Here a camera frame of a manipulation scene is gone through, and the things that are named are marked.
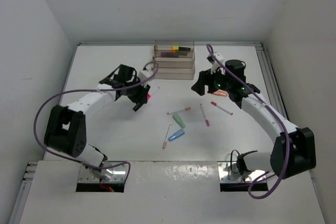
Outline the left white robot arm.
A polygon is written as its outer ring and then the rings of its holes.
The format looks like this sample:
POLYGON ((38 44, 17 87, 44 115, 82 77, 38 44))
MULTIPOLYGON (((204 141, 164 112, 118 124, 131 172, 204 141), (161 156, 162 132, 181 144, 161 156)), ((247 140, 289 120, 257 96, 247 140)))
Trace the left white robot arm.
POLYGON ((121 97, 127 97, 134 103, 137 111, 148 101, 149 81, 154 72, 144 67, 141 71, 119 65, 107 77, 99 81, 93 90, 86 90, 86 95, 65 106, 52 108, 44 136, 44 145, 57 156, 66 154, 67 159, 82 164, 100 174, 108 169, 107 156, 96 147, 87 143, 86 122, 103 108, 121 97))

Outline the purple black highlighter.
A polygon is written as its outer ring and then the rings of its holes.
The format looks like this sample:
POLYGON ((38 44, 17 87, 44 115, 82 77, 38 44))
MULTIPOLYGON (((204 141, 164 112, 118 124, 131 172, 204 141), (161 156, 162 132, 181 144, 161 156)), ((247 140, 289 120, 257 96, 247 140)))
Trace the purple black highlighter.
POLYGON ((192 58, 193 54, 188 52, 161 52, 163 58, 192 58))

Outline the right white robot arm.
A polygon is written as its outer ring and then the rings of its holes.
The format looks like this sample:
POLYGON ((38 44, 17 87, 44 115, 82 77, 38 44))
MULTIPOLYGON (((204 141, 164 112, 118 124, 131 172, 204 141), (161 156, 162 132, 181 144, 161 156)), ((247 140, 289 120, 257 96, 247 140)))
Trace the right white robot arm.
POLYGON ((225 62, 226 69, 221 71, 218 62, 212 57, 207 59, 212 67, 199 73, 191 89, 199 95, 226 91, 230 100, 249 114, 274 144, 271 153, 250 151, 239 154, 234 171, 243 175, 261 169, 286 179, 315 168, 314 133, 308 127, 301 129, 286 120, 264 101, 255 85, 242 84, 246 80, 245 63, 228 60, 225 62))

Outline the yellow black highlighter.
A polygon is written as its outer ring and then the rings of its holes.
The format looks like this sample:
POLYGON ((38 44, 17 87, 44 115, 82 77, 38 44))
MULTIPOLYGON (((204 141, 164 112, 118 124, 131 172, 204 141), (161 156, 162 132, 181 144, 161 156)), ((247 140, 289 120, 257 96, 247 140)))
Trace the yellow black highlighter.
POLYGON ((175 49, 176 51, 191 51, 191 48, 189 47, 174 46, 173 49, 175 49))

